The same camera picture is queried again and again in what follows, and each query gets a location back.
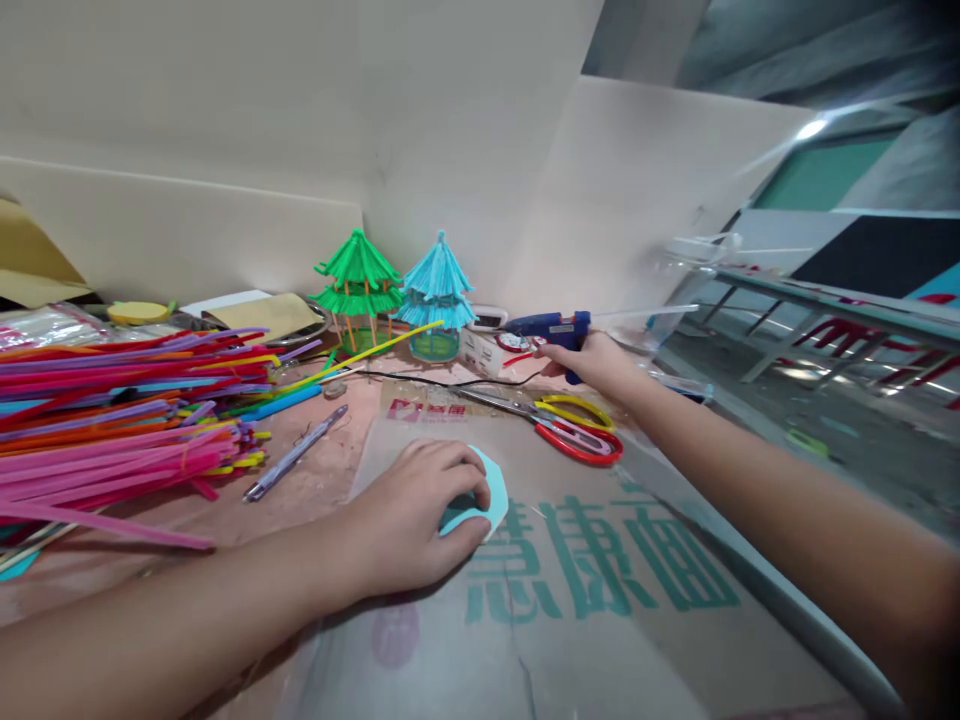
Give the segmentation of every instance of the window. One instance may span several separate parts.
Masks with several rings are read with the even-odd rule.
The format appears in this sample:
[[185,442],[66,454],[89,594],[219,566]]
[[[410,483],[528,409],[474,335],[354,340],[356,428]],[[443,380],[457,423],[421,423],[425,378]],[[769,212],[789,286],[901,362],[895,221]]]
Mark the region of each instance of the window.
[[799,146],[784,160],[753,207],[833,210],[899,133],[825,140]]

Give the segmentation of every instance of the ceiling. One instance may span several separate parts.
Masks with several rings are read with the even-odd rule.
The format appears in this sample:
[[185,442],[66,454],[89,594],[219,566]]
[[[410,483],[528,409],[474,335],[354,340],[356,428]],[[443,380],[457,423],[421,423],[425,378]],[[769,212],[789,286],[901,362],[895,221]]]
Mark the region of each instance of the ceiling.
[[606,0],[583,72],[839,110],[835,132],[902,126],[956,100],[953,8],[950,0]]

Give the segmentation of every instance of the blue pagoda model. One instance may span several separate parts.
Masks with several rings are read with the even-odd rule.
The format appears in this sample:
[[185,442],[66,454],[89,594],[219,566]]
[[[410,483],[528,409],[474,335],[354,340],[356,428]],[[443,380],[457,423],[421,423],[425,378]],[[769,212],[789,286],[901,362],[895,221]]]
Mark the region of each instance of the blue pagoda model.
[[474,320],[473,308],[463,296],[473,288],[443,230],[437,233],[437,244],[404,276],[403,283],[403,304],[395,318],[411,328],[443,321],[442,326],[410,338],[414,357],[428,362],[452,360],[460,348],[460,328]]

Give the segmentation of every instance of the left hand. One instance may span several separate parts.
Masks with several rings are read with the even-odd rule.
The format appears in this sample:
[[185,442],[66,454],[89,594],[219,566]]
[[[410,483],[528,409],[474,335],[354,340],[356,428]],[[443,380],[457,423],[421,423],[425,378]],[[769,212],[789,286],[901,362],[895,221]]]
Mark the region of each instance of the left hand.
[[329,518],[339,526],[338,546],[351,565],[358,599],[430,585],[466,560],[490,522],[471,518],[442,538],[438,528],[450,502],[468,492],[481,510],[489,509],[483,461],[473,450],[457,441],[415,440]]

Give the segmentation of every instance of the green pagoda model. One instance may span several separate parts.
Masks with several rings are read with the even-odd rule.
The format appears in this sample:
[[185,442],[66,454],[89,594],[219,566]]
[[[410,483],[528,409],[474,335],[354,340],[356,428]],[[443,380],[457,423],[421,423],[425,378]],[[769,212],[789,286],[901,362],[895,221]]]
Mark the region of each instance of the green pagoda model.
[[[329,262],[320,263],[313,269],[333,278],[332,284],[327,285],[319,295],[311,295],[310,299],[333,313],[333,326],[341,343],[343,335],[337,315],[344,316],[350,348],[355,353],[386,342],[393,336],[392,319],[389,321],[388,334],[378,336],[377,313],[392,312],[403,302],[403,295],[396,287],[400,282],[400,274],[367,240],[363,230],[354,230],[350,239],[340,246]],[[361,327],[354,330],[351,316],[363,315],[370,319],[370,330]]]

